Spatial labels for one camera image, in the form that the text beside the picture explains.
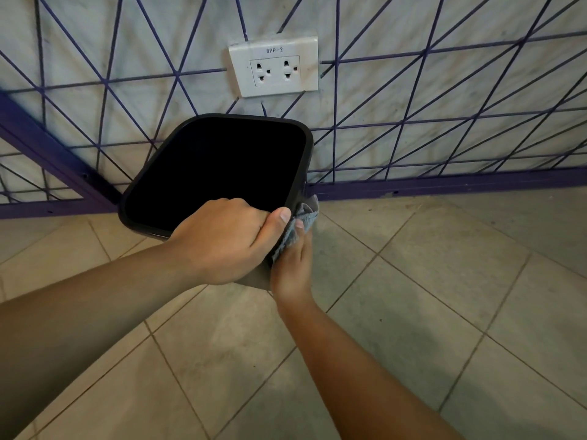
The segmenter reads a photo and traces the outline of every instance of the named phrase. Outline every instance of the cleaning rag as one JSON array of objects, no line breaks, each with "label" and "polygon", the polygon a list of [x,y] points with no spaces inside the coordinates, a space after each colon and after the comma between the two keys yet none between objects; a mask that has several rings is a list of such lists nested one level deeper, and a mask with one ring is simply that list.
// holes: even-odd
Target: cleaning rag
[{"label": "cleaning rag", "polygon": [[273,256],[271,257],[273,259],[273,262],[277,261],[281,253],[287,247],[290,247],[291,245],[297,242],[297,233],[295,232],[296,219],[300,219],[302,222],[304,222],[304,231],[307,232],[312,227],[314,221],[316,221],[319,211],[320,209],[318,206],[318,197],[316,195],[313,195],[311,198],[305,199],[297,206],[297,209],[294,215],[292,216],[292,219],[290,219],[287,227],[285,228],[281,244],[279,244],[279,246],[275,250],[275,253],[273,253]]}]

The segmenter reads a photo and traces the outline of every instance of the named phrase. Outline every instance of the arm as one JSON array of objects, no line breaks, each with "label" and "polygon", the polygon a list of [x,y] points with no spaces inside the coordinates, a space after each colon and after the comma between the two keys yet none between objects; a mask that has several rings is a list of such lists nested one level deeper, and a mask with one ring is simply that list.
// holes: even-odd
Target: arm
[{"label": "arm", "polygon": [[13,438],[79,374],[163,304],[259,265],[290,210],[207,202],[162,245],[0,305],[0,438]]},{"label": "arm", "polygon": [[343,439],[462,437],[316,305],[310,289],[312,237],[298,242],[271,272],[279,314]]}]

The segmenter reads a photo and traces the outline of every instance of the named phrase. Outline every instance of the outlet faceplate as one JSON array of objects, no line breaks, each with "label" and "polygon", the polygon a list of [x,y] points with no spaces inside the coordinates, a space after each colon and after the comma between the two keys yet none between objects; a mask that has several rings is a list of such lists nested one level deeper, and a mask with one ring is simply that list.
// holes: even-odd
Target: outlet faceplate
[{"label": "outlet faceplate", "polygon": [[242,97],[318,89],[318,38],[235,44],[228,48]]}]

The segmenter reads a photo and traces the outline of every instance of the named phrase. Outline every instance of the hand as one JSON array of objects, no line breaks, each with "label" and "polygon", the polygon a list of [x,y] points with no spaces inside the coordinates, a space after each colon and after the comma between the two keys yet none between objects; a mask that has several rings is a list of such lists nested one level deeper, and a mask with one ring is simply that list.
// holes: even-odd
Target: hand
[{"label": "hand", "polygon": [[187,257],[198,284],[226,284],[263,261],[290,217],[287,207],[269,214],[243,199],[209,200],[180,223],[166,244]]},{"label": "hand", "polygon": [[304,233],[304,223],[296,220],[297,242],[281,253],[271,269],[271,290],[279,312],[291,307],[314,304],[312,298],[312,230]]}]

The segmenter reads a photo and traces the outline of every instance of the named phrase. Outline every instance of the tiled floor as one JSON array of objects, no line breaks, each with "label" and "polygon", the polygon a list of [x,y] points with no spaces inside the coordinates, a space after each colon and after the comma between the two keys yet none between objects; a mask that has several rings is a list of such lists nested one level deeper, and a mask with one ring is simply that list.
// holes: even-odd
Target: tiled floor
[{"label": "tiled floor", "polygon": [[[316,300],[466,438],[585,439],[585,199],[324,202]],[[0,299],[152,244],[114,215],[0,221]],[[271,296],[230,284],[168,303],[18,438],[337,437]]]}]

